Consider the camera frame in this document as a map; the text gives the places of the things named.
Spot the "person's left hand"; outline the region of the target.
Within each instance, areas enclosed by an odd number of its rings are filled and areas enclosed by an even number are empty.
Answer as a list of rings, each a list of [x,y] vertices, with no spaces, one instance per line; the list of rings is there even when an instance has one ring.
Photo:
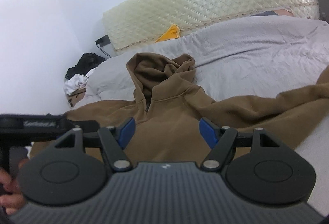
[[[6,215],[10,216],[17,213],[26,204],[26,200],[17,179],[3,168],[1,168],[1,184],[6,192],[1,195],[1,207],[5,210]]]

